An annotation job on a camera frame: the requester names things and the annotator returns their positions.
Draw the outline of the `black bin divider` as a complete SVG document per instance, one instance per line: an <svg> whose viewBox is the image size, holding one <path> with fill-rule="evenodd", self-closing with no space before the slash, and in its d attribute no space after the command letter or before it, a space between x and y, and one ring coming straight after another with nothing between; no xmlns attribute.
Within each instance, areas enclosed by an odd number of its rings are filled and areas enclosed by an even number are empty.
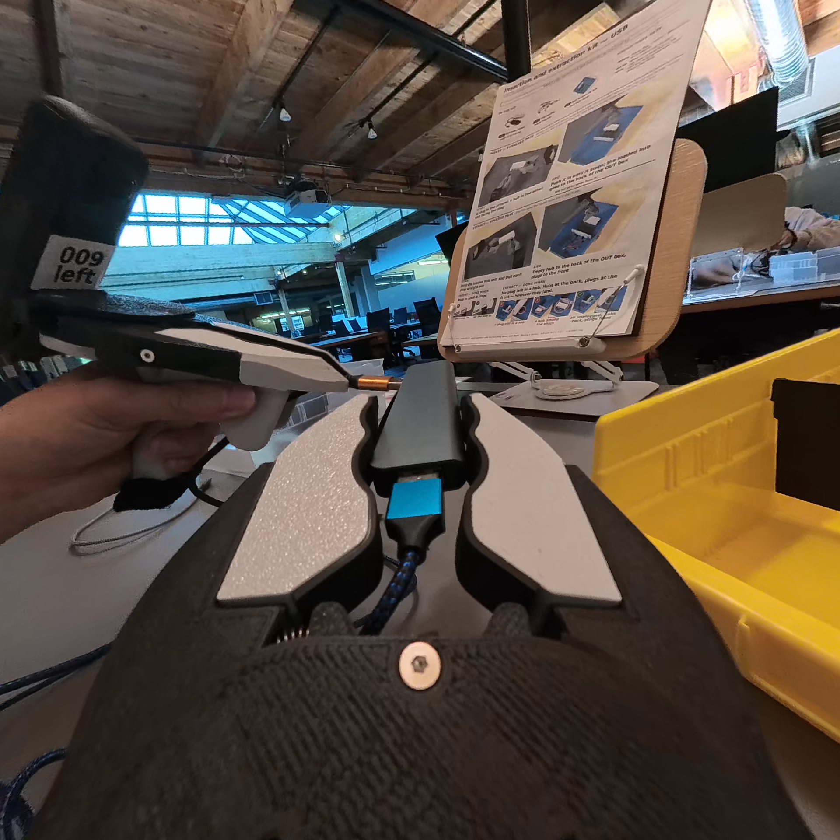
<svg viewBox="0 0 840 840"><path fill-rule="evenodd" d="M776 379L775 491L839 511L839 384Z"/></svg>

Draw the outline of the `white ceiling projector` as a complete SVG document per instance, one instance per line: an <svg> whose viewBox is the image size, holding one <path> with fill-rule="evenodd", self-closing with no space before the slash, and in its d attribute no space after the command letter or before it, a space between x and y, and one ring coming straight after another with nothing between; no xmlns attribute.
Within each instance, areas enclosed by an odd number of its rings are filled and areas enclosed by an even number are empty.
<svg viewBox="0 0 840 840"><path fill-rule="evenodd" d="M295 190L282 199L284 214L298 219L313 219L331 207L329 195L318 187Z"/></svg>

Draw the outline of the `wooden document stand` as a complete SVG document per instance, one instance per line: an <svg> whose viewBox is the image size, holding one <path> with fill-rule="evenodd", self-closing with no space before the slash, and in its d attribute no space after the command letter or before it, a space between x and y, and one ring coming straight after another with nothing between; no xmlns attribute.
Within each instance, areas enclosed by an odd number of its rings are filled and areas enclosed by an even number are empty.
<svg viewBox="0 0 840 840"><path fill-rule="evenodd" d="M785 231L786 197L787 181L779 173L704 193L689 256L770 249Z"/></svg>

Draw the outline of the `skylight window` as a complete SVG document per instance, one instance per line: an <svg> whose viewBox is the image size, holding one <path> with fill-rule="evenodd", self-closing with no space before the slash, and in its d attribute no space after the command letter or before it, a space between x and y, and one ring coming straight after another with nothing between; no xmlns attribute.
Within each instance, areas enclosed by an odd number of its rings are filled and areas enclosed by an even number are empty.
<svg viewBox="0 0 840 840"><path fill-rule="evenodd" d="M309 205L290 213L278 199L142 192L122 227L121 247L295 245L332 239L347 206Z"/></svg>

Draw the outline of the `group of black office chairs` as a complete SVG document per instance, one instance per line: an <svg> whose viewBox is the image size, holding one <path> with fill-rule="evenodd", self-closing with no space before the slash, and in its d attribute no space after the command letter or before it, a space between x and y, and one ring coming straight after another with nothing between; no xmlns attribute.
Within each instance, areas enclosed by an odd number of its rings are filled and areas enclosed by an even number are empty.
<svg viewBox="0 0 840 840"><path fill-rule="evenodd" d="M437 331L441 310L434 298L416 301L414 310L384 308L366 316L366 327L350 331L347 322L333 324L332 334L313 347L338 361L382 361L386 369L419 361L439 361Z"/></svg>

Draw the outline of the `black ceiling pipe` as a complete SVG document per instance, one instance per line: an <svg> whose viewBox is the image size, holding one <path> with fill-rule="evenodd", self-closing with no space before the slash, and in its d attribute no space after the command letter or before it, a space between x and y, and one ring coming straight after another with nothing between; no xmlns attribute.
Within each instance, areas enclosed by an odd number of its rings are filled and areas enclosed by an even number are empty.
<svg viewBox="0 0 840 840"><path fill-rule="evenodd" d="M337 1L337 5L373 19L389 31L409 39L415 46L443 54L467 67L486 73L499 83L508 82L507 67L498 59L470 45L453 35L448 35L423 20L384 1Z"/></svg>

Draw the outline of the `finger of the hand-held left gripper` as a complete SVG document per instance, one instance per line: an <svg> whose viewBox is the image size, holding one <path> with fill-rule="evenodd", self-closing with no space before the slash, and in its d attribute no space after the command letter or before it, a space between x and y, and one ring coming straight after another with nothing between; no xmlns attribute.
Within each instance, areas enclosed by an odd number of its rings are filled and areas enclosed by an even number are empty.
<svg viewBox="0 0 840 840"><path fill-rule="evenodd" d="M347 392L350 374L331 356L242 356L239 381L277 392Z"/></svg>
<svg viewBox="0 0 840 840"><path fill-rule="evenodd" d="M285 339L274 333L240 328L236 325L198 324L185 327L158 329L160 338L186 341L240 354L298 354L330 361L330 354L320 348L294 339Z"/></svg>

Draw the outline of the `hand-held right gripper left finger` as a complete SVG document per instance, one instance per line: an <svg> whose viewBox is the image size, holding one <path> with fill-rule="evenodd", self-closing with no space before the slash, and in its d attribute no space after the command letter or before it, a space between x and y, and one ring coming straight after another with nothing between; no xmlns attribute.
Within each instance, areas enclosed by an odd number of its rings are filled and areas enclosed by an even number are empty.
<svg viewBox="0 0 840 840"><path fill-rule="evenodd" d="M366 478L380 404L357 395L277 457L217 592L222 606L356 607L380 583Z"/></svg>

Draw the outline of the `printed instruction sheet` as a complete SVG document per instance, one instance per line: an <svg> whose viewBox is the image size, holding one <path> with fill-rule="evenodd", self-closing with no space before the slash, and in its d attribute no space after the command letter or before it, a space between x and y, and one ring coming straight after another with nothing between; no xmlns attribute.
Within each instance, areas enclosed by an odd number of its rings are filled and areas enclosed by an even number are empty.
<svg viewBox="0 0 840 840"><path fill-rule="evenodd" d="M447 358L633 334L710 5L647 3L499 88L438 330Z"/></svg>

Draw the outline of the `person's left hand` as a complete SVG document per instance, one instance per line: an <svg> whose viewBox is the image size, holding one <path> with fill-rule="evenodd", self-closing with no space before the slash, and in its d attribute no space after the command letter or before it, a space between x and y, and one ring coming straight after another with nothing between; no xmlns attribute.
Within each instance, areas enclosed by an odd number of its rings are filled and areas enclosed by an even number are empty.
<svg viewBox="0 0 840 840"><path fill-rule="evenodd" d="M222 423L255 405L245 385L149 384L95 363L16 397L1 412L1 542L115 494L148 429L153 461L173 476L195 465Z"/></svg>

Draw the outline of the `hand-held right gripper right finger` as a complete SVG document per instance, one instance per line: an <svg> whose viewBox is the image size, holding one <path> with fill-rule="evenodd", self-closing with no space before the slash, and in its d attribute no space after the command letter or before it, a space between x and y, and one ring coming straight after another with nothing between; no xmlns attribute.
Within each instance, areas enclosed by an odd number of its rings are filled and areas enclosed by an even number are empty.
<svg viewBox="0 0 840 840"><path fill-rule="evenodd" d="M480 604L618 607L622 595L561 456L483 395L462 404L470 478L457 576Z"/></svg>

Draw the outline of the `yellow plastic bin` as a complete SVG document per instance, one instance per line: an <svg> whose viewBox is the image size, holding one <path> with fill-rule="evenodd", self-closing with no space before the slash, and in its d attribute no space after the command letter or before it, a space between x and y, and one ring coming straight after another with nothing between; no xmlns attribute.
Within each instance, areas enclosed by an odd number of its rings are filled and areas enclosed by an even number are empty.
<svg viewBox="0 0 840 840"><path fill-rule="evenodd" d="M591 477L674 566L740 673L839 736L838 511L775 491L776 379L838 384L838 331L604 415Z"/></svg>

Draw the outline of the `silver ventilation duct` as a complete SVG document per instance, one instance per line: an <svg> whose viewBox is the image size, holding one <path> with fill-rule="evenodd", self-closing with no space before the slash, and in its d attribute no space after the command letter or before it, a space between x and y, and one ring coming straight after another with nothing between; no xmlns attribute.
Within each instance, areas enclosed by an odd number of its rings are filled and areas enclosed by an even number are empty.
<svg viewBox="0 0 840 840"><path fill-rule="evenodd" d="M809 67L802 21L795 1L747 1L773 79L786 88Z"/></svg>

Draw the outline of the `black monitor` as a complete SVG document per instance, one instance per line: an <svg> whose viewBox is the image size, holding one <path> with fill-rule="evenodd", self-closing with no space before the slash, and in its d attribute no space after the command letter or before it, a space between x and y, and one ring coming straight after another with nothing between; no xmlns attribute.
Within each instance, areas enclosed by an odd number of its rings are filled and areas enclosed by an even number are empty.
<svg viewBox="0 0 840 840"><path fill-rule="evenodd" d="M778 108L779 89L771 87L677 130L706 156L704 193L775 172Z"/></svg>

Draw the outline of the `grey usb hub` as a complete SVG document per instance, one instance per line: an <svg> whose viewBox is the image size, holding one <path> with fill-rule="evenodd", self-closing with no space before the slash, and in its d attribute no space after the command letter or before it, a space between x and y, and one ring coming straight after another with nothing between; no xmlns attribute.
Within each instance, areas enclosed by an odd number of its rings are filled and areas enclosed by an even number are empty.
<svg viewBox="0 0 840 840"><path fill-rule="evenodd" d="M396 482L440 478L445 491L466 481L466 452L452 363L416 364L406 371L381 422L371 459L372 483L388 497Z"/></svg>

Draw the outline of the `clear plastic bin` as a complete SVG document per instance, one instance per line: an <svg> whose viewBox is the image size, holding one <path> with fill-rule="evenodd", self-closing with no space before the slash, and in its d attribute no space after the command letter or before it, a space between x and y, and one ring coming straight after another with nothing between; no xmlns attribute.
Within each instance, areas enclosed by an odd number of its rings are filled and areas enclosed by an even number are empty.
<svg viewBox="0 0 840 840"><path fill-rule="evenodd" d="M384 374L384 360L370 359L370 360L340 360L341 365L352 375L383 375ZM293 428L303 428L311 425L320 418L336 410L342 404L360 396L361 391L357 389L349 389L347 392L331 392L331 393L307 393L297 399L297 402L292 409L289 418L283 427L279 429L289 430Z"/></svg>
<svg viewBox="0 0 840 840"><path fill-rule="evenodd" d="M839 247L774 255L770 277L775 284L787 287L839 281Z"/></svg>

